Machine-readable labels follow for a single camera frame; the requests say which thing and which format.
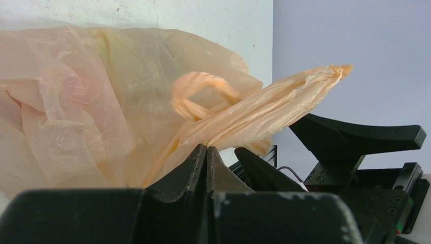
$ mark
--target black cable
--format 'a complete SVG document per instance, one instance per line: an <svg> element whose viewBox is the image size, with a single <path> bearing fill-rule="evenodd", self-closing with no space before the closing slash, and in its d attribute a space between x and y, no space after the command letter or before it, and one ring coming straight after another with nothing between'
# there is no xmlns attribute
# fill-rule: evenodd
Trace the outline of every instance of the black cable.
<svg viewBox="0 0 431 244"><path fill-rule="evenodd" d="M292 172L292 174L298 179L299 182L303 183L304 181L301 179L301 177L299 177L299 175L295 172L295 170L293 170L291 167L288 166L282 166L280 168L278 168L278 170L281 169L288 169L290 172Z"/></svg>

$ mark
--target white tabletop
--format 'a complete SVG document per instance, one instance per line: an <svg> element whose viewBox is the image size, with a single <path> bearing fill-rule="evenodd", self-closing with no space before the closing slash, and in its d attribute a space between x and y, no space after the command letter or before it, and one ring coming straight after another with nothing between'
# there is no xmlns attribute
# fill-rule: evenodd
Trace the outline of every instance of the white tabletop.
<svg viewBox="0 0 431 244"><path fill-rule="evenodd" d="M241 55L251 75L272 82L272 1L244 0L2 0L0 28L66 24L159 27L190 32ZM222 152L227 165L233 150ZM8 200L0 194L0 213Z"/></svg>

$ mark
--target wrinkled plastic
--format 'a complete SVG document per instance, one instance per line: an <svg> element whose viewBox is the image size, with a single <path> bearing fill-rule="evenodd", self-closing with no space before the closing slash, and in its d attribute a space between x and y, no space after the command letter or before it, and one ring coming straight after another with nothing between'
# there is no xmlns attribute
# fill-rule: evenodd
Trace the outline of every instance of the wrinkled plastic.
<svg viewBox="0 0 431 244"><path fill-rule="evenodd" d="M265 154L350 70L262 90L237 54L179 30L2 31L0 190L147 187L198 143Z"/></svg>

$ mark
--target orange plastic bag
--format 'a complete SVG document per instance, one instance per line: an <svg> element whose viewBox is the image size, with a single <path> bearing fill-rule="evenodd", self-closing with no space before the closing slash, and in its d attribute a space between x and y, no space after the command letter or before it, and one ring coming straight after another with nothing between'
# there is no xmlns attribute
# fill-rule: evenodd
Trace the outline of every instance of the orange plastic bag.
<svg viewBox="0 0 431 244"><path fill-rule="evenodd" d="M179 30L1 31L0 190L147 187L198 143L265 154L350 70L261 90L237 54Z"/></svg>

